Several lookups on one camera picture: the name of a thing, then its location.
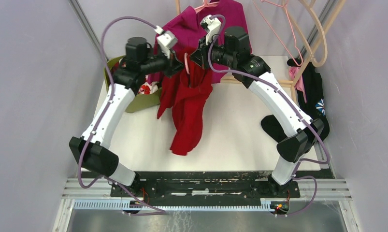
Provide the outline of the white red floral garment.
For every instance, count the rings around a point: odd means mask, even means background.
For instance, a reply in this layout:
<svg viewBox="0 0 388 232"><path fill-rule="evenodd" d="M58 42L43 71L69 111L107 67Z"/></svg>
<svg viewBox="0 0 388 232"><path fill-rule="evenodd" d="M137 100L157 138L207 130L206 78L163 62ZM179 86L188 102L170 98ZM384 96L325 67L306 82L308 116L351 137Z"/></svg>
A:
<svg viewBox="0 0 388 232"><path fill-rule="evenodd" d="M160 89L160 84L158 82L152 82L152 83L145 82L140 86L138 90L138 94L149 95L149 94L155 93L159 89Z"/></svg>

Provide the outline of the red dress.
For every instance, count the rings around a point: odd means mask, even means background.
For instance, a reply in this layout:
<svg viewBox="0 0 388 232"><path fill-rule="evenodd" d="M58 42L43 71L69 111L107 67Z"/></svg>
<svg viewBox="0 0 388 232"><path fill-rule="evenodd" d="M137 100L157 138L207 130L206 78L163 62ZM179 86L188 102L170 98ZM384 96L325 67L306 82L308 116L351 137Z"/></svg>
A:
<svg viewBox="0 0 388 232"><path fill-rule="evenodd" d="M171 78L162 79L162 93L157 118L166 109L172 110L176 133L171 143L172 153L186 156L202 137L203 110L213 87L213 72L187 61L189 73L183 68Z"/></svg>

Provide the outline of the pink wire hanger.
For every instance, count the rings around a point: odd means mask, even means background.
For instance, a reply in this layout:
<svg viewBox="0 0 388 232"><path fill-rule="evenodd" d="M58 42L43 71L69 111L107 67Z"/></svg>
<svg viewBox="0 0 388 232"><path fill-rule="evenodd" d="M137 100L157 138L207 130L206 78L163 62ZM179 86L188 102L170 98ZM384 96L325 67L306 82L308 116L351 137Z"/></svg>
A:
<svg viewBox="0 0 388 232"><path fill-rule="evenodd" d="M296 27L291 21L291 0L254 0L257 13L266 27L272 32L272 38L277 40L283 53L289 58L301 58L302 48Z"/></svg>

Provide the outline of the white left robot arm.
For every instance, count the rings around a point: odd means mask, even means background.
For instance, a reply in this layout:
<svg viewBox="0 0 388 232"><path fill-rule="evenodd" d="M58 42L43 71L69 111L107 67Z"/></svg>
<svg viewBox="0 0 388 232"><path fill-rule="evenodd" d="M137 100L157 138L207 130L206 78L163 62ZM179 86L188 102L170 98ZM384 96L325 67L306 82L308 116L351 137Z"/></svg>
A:
<svg viewBox="0 0 388 232"><path fill-rule="evenodd" d="M137 174L120 163L118 155L109 150L114 131L128 105L138 94L147 75L163 72L172 76L184 68L173 47L178 39L168 31L157 37L161 51L153 49L143 37L132 37L126 43L126 54L112 74L103 105L90 126L69 142L79 168L85 168L123 184L123 191L133 197L140 193Z"/></svg>

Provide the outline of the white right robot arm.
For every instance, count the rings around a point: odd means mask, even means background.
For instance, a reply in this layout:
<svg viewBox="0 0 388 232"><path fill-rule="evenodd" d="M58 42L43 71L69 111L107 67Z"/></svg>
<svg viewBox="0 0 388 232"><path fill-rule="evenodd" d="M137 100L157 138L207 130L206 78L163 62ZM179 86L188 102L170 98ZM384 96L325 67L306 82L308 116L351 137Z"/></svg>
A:
<svg viewBox="0 0 388 232"><path fill-rule="evenodd" d="M283 91L268 64L251 53L249 36L242 27L228 27L223 45L217 42L221 33L219 26L203 24L202 27L207 34L199 40L191 61L203 69L212 69L214 64L227 66L234 78L270 109L286 135L276 146L279 159L268 178L268 192L281 197L287 192L305 153L321 142L324 123L312 119Z"/></svg>

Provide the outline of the beige plastic hanger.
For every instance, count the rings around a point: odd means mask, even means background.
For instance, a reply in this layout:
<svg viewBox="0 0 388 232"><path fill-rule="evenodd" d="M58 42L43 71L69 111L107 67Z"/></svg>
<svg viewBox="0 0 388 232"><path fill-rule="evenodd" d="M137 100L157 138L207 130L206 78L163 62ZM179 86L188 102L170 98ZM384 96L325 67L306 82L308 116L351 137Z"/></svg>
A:
<svg viewBox="0 0 388 232"><path fill-rule="evenodd" d="M328 57L328 47L326 40L326 32L329 28L328 25L322 25L318 15L314 10L315 0L301 0L300 4L304 7L304 10L309 14L311 20L314 23L312 30L308 36L300 29L300 25L288 12L288 0L282 1L283 12L285 13L291 33L294 39L294 47L298 52L298 58L301 63L297 63L298 66L302 67L311 62L315 67L321 67L325 64ZM317 60L315 52L322 46L323 57L321 60Z"/></svg>

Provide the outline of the pink plastic hanger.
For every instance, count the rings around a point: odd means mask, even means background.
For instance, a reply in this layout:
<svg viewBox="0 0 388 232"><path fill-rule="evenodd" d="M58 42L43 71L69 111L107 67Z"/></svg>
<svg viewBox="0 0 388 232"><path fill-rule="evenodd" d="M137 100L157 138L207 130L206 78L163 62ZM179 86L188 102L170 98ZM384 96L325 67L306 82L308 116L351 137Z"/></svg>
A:
<svg viewBox="0 0 388 232"><path fill-rule="evenodd" d="M190 75L189 65L188 65L188 53L187 52L184 53L184 64L185 64L186 73L188 75Z"/></svg>

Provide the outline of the red navy plaid skirt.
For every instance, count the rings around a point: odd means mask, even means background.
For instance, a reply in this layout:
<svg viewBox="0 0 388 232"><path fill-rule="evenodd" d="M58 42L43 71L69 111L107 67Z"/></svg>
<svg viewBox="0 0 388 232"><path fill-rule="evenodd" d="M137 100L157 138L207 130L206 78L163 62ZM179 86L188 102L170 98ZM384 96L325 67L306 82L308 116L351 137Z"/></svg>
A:
<svg viewBox="0 0 388 232"><path fill-rule="evenodd" d="M116 62L110 69L110 73L112 76L114 76L114 73L118 70L118 69L121 69L123 67L125 67L125 63L122 62L122 60L119 60L118 62Z"/></svg>

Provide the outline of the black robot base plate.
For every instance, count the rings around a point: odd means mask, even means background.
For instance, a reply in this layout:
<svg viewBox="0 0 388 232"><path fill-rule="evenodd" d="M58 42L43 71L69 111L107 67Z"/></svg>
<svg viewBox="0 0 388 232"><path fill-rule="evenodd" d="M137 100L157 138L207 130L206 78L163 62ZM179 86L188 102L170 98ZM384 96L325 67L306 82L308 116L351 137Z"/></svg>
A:
<svg viewBox="0 0 388 232"><path fill-rule="evenodd" d="M146 204L161 206L258 206L262 198L274 201L302 199L301 184L290 180L279 186L270 171L137 172L134 183L122 189L108 181L111 197L131 192Z"/></svg>

